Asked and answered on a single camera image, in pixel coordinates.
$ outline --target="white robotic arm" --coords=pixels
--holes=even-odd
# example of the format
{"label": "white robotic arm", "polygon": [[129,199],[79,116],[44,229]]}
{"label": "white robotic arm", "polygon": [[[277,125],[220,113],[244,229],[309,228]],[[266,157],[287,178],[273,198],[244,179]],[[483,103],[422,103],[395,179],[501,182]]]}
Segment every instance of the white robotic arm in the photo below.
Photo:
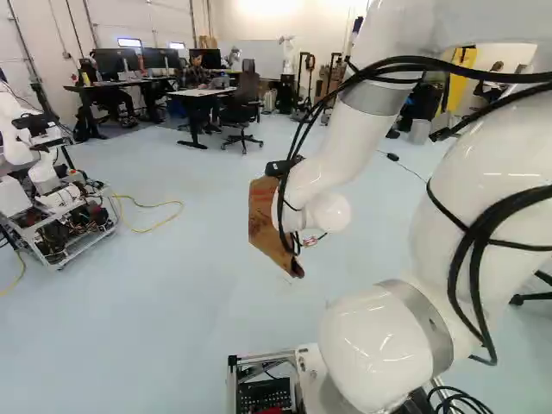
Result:
{"label": "white robotic arm", "polygon": [[[41,148],[41,145],[47,145],[48,143],[63,141],[63,133],[54,122],[49,125],[45,134],[35,137],[31,135],[29,129],[17,129],[12,121],[22,118],[25,114],[38,115],[40,112],[23,108],[17,102],[10,87],[1,81],[0,132],[3,141],[3,157],[0,157],[0,172],[4,175],[6,172],[28,168],[28,177],[39,193],[36,199],[51,210],[56,210],[60,207],[60,203],[63,206],[68,204],[64,197],[67,197],[66,194],[69,194],[69,191],[71,192],[70,201],[80,193],[77,187],[69,185],[66,187],[68,190],[64,189],[62,192],[62,197],[59,197],[57,193],[50,194],[54,189],[60,187],[60,180],[53,169],[55,153],[53,151],[41,151],[36,148],[37,146]],[[21,185],[10,177],[4,178],[4,180],[9,182],[9,185],[2,187],[0,211],[4,213],[9,211],[10,214],[13,214],[30,207],[31,203],[28,200],[21,203],[14,201],[15,199],[25,200],[26,198]]]}
{"label": "white robotic arm", "polygon": [[[532,0],[371,1],[351,61],[359,68],[394,55],[438,56],[448,47],[482,41],[539,43],[535,72],[552,68],[548,50],[552,3]],[[394,73],[394,78],[420,73]],[[350,220],[347,200],[327,190],[358,175],[392,126],[411,85],[366,80],[344,91],[328,136],[315,156],[291,170],[284,198],[285,232],[329,233]],[[431,180],[432,194],[465,224],[489,206],[552,179],[552,93],[526,98],[478,122],[448,152]],[[278,214],[274,199],[273,221]],[[508,218],[493,239],[552,245],[545,201]],[[343,396],[363,413],[388,412],[408,392],[466,359],[480,345],[449,302],[449,269],[464,231],[429,196],[411,227],[414,266],[405,281],[387,280],[344,298],[324,316],[319,346]],[[509,298],[549,258],[546,251],[490,246],[480,266],[479,293],[486,318],[498,317]],[[460,268],[459,306],[475,324],[468,264]]]}

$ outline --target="yellow cable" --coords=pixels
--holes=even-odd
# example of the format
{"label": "yellow cable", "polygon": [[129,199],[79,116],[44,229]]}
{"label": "yellow cable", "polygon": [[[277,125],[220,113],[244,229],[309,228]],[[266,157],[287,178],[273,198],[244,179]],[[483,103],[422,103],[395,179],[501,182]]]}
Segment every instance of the yellow cable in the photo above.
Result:
{"label": "yellow cable", "polygon": [[[184,203],[182,203],[181,201],[178,201],[178,200],[165,201],[164,203],[159,203],[159,204],[154,204],[154,205],[146,205],[146,204],[138,203],[131,196],[123,196],[123,195],[119,195],[119,194],[114,194],[112,197],[114,199],[116,199],[117,203],[119,204],[119,210],[121,211],[121,220],[122,220],[122,222],[124,223],[125,226],[127,226],[130,230],[134,231],[135,233],[149,233],[150,231],[153,231],[153,230],[157,229],[158,227],[161,227],[163,224],[169,223],[170,221],[174,220],[176,217],[180,216],[180,214],[182,214],[182,210],[184,209]],[[128,224],[127,220],[125,219],[124,211],[123,211],[122,203],[121,203],[122,198],[127,198],[127,199],[131,200],[136,206],[142,207],[143,209],[154,209],[156,207],[161,207],[161,205],[167,205],[167,204],[179,204],[180,208],[172,216],[168,217],[167,219],[163,220],[162,222],[159,222],[159,223],[155,224],[153,227],[151,227],[149,229],[133,229],[132,226],[130,224]]]}
{"label": "yellow cable", "polygon": [[21,257],[21,253],[16,252],[16,254],[17,254],[17,257],[19,258],[19,261],[21,262],[21,272],[19,273],[19,276],[17,276],[14,279],[14,281],[9,284],[8,287],[6,287],[2,291],[0,291],[0,297],[6,296],[8,293],[10,293],[14,289],[14,287],[17,286],[19,281],[23,278],[23,275],[25,274],[25,271],[27,270],[27,265],[23,261],[23,258]]}

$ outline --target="desk leg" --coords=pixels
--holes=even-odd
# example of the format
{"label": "desk leg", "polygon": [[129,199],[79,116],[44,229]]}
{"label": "desk leg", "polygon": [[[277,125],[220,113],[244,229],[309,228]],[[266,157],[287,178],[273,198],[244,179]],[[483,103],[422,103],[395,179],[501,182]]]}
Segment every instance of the desk leg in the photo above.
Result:
{"label": "desk leg", "polygon": [[185,145],[187,147],[198,148],[198,149],[207,149],[207,147],[203,144],[200,144],[198,140],[199,119],[197,115],[197,110],[195,108],[192,108],[191,106],[186,106],[186,109],[188,112],[188,118],[190,119],[190,133],[191,133],[192,142],[177,141],[177,144]]}
{"label": "desk leg", "polygon": [[97,130],[97,123],[96,123],[96,120],[94,119],[94,115],[92,114],[91,100],[90,100],[90,97],[88,96],[88,93],[86,91],[82,91],[79,93],[79,95],[80,95],[80,102],[83,104],[83,112],[86,118],[86,122],[90,127],[90,138],[98,138],[100,140],[106,140],[107,137],[105,135],[101,135]]}
{"label": "desk leg", "polygon": [[154,82],[148,82],[145,85],[141,85],[141,93],[144,96],[144,103],[146,104],[146,112],[149,117],[149,121],[153,123],[162,123],[163,120],[157,113],[155,107],[155,95],[154,95]]}

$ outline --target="computer monitor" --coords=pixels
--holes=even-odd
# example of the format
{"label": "computer monitor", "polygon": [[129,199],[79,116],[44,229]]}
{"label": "computer monitor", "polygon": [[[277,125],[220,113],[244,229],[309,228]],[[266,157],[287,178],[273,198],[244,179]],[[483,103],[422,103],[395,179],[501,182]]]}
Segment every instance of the computer monitor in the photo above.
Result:
{"label": "computer monitor", "polygon": [[168,63],[168,67],[172,69],[179,69],[180,58],[179,51],[176,49],[158,49],[156,47],[143,47],[141,50],[141,57],[144,59],[144,66],[146,69],[157,69],[166,67],[165,57]]}
{"label": "computer monitor", "polygon": [[222,69],[220,49],[190,49],[190,60],[203,55],[201,66],[205,69]]}
{"label": "computer monitor", "polygon": [[136,56],[136,51],[131,47],[94,49],[93,53],[97,69],[100,73],[125,72],[123,60],[127,61],[128,69],[131,72],[140,70],[138,56]]}

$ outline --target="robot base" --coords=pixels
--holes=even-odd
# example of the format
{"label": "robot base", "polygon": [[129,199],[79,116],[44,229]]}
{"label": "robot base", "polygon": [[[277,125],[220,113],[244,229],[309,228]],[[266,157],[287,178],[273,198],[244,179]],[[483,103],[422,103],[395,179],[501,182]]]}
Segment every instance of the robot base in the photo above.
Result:
{"label": "robot base", "polygon": [[[265,372],[282,364],[290,365],[289,377],[267,379]],[[231,355],[227,374],[228,414],[270,408],[297,414],[359,414],[334,386],[315,343],[272,354]],[[426,392],[435,386],[442,386],[439,378],[412,392],[395,412],[433,413]],[[448,397],[446,392],[437,394],[441,401]]]}

